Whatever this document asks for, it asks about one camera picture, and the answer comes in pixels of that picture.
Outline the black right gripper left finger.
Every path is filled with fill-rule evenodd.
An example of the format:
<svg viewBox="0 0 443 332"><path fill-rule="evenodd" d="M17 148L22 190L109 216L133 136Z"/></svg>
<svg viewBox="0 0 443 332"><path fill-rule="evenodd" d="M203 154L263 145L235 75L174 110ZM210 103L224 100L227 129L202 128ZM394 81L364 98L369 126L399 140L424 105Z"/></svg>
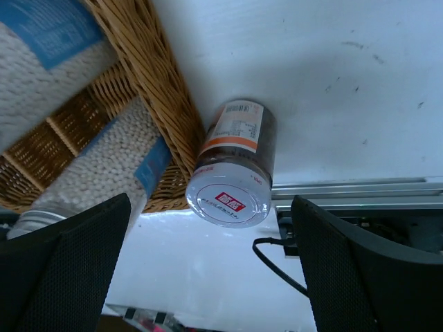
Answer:
<svg viewBox="0 0 443 332"><path fill-rule="evenodd" d="M1 330L95 331L130 214L119 194L1 242Z"/></svg>

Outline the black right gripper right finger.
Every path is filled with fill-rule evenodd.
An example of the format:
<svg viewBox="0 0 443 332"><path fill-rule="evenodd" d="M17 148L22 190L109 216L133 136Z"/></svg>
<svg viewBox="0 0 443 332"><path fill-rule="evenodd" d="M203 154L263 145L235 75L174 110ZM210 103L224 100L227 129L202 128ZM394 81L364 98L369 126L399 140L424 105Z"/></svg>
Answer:
<svg viewBox="0 0 443 332"><path fill-rule="evenodd" d="M441 331L442 256L356 225L299 196L296 244L317 331Z"/></svg>

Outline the silver-lid blue-label spice jar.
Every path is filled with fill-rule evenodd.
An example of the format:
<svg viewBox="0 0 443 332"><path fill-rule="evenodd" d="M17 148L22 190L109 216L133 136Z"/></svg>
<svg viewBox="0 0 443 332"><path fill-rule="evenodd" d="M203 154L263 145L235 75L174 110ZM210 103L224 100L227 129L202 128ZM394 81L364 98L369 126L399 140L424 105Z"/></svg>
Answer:
<svg viewBox="0 0 443 332"><path fill-rule="evenodd" d="M34 232L122 193L131 204L132 227L171 159L143 101L134 98L19 216L6 237Z"/></svg>

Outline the white-lid dark sauce jar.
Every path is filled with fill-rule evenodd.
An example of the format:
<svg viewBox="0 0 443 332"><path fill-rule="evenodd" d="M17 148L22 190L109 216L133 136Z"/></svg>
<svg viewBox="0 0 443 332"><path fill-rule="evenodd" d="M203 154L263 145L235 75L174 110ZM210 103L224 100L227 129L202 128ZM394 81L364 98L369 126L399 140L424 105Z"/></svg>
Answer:
<svg viewBox="0 0 443 332"><path fill-rule="evenodd" d="M227 228L261 223L271 209L277 121L251 100L224 103L197 158L186 188L189 207Z"/></svg>

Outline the silver-lid white spice jar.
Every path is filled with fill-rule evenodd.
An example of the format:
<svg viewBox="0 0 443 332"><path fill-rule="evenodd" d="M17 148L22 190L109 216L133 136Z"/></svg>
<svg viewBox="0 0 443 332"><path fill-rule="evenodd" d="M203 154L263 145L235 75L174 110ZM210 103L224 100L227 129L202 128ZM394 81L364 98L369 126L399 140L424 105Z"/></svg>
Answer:
<svg viewBox="0 0 443 332"><path fill-rule="evenodd" d="M116 61L83 1L2 1L1 150Z"/></svg>

